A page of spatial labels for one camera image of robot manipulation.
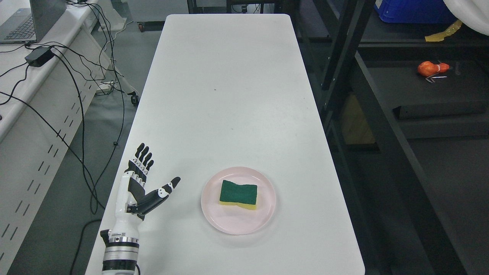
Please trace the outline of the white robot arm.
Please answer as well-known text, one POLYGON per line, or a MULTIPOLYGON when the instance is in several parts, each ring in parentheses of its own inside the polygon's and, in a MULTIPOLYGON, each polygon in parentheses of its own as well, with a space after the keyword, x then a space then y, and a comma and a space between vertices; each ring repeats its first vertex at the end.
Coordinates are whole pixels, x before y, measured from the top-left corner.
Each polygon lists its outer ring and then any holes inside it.
POLYGON ((140 275, 137 263, 139 240, 124 233, 112 235, 111 230, 101 230, 100 236, 105 244, 102 261, 103 275, 140 275))

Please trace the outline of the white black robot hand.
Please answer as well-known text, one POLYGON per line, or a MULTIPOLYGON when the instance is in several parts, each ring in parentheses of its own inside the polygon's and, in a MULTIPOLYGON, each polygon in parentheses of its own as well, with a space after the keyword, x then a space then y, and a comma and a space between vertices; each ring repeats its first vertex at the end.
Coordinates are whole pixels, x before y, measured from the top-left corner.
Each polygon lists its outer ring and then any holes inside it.
POLYGON ((141 143, 128 160, 123 172, 115 202, 115 225, 109 240, 138 239, 139 226, 146 215, 165 202, 180 182, 180 177, 158 189, 147 192, 145 185, 149 170, 154 164, 149 146, 141 143))

